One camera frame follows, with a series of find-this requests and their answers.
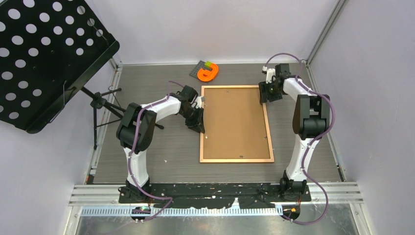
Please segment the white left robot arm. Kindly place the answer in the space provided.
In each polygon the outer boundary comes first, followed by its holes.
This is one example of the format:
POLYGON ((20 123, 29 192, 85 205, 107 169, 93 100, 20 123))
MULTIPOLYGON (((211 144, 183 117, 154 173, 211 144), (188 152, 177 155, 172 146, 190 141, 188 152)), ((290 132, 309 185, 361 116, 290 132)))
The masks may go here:
POLYGON ((137 202, 146 202, 150 196, 150 189, 146 186, 149 182, 146 153, 158 121, 168 116, 181 115, 188 129, 204 133, 204 100, 195 89, 183 86, 181 91, 169 93, 152 103, 128 105, 116 137, 126 155, 126 187, 137 202))

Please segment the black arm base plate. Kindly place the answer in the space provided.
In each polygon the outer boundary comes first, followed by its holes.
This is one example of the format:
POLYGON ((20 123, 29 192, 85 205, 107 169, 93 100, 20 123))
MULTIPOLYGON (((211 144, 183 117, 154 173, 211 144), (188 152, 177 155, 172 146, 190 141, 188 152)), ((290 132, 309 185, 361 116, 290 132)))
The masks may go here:
POLYGON ((122 204, 144 203, 161 209, 228 209, 237 202, 242 209, 271 208, 273 203, 310 202, 308 189, 303 194, 282 191, 276 183, 190 183, 146 184, 143 191, 126 183, 118 188, 122 204))

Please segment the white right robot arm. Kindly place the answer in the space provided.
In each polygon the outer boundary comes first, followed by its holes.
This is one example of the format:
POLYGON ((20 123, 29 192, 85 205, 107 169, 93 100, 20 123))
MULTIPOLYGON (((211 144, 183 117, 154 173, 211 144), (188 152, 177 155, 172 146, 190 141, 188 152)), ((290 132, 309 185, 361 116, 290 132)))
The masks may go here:
POLYGON ((292 201, 305 194, 313 151, 330 127, 329 96, 320 97, 302 79, 293 77, 289 64, 278 64, 274 68, 263 66, 262 73, 266 78, 258 84, 260 104, 280 100, 284 95, 295 102, 292 120, 296 135, 294 150, 277 190, 282 199, 292 201))

